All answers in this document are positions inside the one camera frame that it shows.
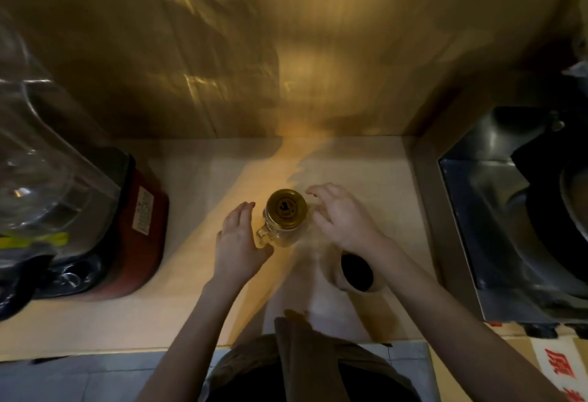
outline countertop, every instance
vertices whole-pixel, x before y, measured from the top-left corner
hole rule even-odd
[[[138,166],[170,198],[164,260],[132,295],[104,302],[31,302],[0,323],[0,360],[169,347],[212,276],[215,236],[238,203],[257,202],[253,227],[269,195],[334,182],[362,200],[380,228],[435,276],[423,214],[400,137],[124,140]],[[312,205],[316,200],[309,199]],[[420,339],[389,289],[362,295],[331,285],[319,266],[332,246],[309,224],[304,236],[276,249],[243,289],[220,334],[230,346],[273,331],[284,311],[302,314],[325,334],[358,343]]]

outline glass jar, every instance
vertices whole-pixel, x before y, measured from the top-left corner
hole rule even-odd
[[[290,189],[275,191],[263,209],[265,223],[257,231],[261,243],[269,239],[280,247],[291,246],[303,231],[307,213],[308,206],[300,193]]]

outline sticker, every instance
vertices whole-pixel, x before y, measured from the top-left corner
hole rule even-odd
[[[66,232],[54,233],[53,235],[37,236],[35,238],[18,238],[15,236],[0,237],[0,249],[22,249],[29,247],[34,242],[48,242],[55,247],[63,247],[70,240]]]
[[[541,372],[571,401],[588,401],[588,376],[571,337],[531,339]]]
[[[153,195],[149,191],[143,187],[139,187],[137,206],[135,207],[135,215],[133,216],[133,228],[143,235],[149,235],[151,213],[153,213],[153,199]]]

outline left hand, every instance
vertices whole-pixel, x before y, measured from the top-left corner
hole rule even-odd
[[[241,203],[224,219],[222,230],[217,233],[214,278],[227,286],[239,289],[253,278],[261,266],[273,254],[273,246],[255,246],[251,229],[251,212],[255,203]]]

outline right hand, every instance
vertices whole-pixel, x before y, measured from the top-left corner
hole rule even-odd
[[[308,187],[306,192],[320,199],[329,217],[314,211],[312,219],[341,249],[368,256],[386,239],[365,206],[341,186],[327,182]]]

